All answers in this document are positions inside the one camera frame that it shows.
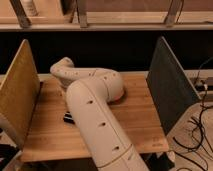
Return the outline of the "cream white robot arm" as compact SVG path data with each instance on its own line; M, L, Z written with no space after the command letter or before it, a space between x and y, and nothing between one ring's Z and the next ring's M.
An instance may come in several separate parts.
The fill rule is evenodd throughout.
M105 68L75 68L64 57L50 67L98 171L149 171L108 103L124 94L122 76Z

